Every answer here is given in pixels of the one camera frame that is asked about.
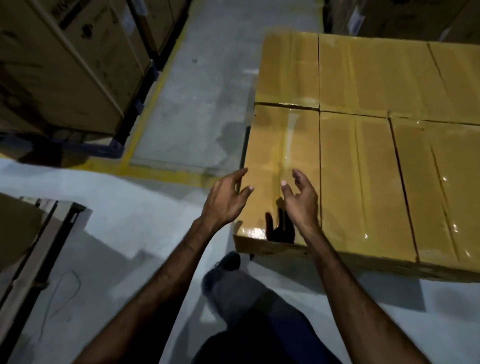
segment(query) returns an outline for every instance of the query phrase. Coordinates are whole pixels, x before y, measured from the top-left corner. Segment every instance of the person's right arm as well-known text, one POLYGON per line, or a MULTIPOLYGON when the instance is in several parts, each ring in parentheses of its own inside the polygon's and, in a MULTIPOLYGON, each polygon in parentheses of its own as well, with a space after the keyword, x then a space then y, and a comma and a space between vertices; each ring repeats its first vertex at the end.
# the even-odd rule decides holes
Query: person's right arm
POLYGON ((293 170, 299 194, 282 181, 288 217, 315 260, 332 313, 354 364, 429 363, 425 355, 365 292, 323 235, 318 196, 308 178, 293 170))

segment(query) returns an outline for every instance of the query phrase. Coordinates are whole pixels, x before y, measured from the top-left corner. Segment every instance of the person's left hand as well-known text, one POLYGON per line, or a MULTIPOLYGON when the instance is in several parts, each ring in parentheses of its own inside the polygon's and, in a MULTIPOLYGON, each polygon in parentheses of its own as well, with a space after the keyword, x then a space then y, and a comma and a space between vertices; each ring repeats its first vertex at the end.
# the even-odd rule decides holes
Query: person's left hand
POLYGON ((240 183, 247 171, 248 168, 236 170, 215 182, 201 215, 205 223, 219 230, 240 215, 247 203, 248 196, 253 191, 253 186, 245 187, 238 194, 235 191, 235 185, 240 183))

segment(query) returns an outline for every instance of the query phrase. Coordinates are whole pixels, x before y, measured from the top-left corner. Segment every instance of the person's left arm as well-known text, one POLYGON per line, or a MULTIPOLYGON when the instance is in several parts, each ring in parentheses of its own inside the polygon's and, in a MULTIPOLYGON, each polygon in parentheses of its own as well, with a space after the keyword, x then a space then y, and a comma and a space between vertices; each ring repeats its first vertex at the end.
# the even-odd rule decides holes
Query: person's left arm
POLYGON ((84 348, 74 364, 158 363, 193 274, 215 233, 238 217, 253 191, 235 185, 247 172, 237 170, 215 182, 201 216, 136 296, 84 348))

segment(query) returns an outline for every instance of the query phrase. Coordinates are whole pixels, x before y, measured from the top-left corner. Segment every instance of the shoe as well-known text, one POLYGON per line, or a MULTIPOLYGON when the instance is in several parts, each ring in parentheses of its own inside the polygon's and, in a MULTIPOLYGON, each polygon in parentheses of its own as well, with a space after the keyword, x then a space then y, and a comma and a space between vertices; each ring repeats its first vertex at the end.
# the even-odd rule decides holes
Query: shoe
POLYGON ((216 267, 220 267, 224 270, 237 270, 240 268, 240 254, 236 252, 230 252, 222 258, 217 264, 216 267))

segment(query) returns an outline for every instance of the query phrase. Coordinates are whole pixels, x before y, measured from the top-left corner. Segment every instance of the forearm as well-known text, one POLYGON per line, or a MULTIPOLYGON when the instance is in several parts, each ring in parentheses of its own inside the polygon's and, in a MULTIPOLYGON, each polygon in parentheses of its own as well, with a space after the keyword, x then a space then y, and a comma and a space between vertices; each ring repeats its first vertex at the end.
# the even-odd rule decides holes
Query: forearm
POLYGON ((357 283, 320 229, 307 235, 307 244, 352 362, 428 363, 405 333, 357 283))
MULTIPOLYGON (((195 220, 162 267, 82 351, 75 363, 120 362, 132 355, 133 346, 142 345, 148 339, 149 327, 153 324, 158 330, 157 337, 166 336, 166 341, 198 262, 214 233, 208 222, 195 220)), ((165 343, 157 342, 150 348, 156 350, 155 358, 161 356, 161 345, 165 343)))

